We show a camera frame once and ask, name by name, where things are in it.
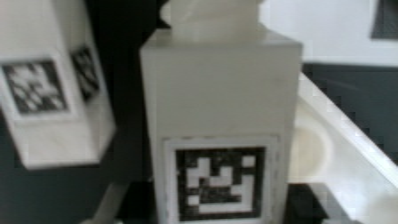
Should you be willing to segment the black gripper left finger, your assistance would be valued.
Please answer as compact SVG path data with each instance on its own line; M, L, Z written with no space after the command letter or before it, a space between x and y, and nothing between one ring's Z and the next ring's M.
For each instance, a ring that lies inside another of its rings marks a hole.
M153 184L113 182L94 215L78 224L156 224Z

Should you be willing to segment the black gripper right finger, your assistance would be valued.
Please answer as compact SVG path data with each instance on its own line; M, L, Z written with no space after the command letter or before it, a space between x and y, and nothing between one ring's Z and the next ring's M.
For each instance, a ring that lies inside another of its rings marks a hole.
M348 217L332 192L321 183L289 184L286 224L362 224Z

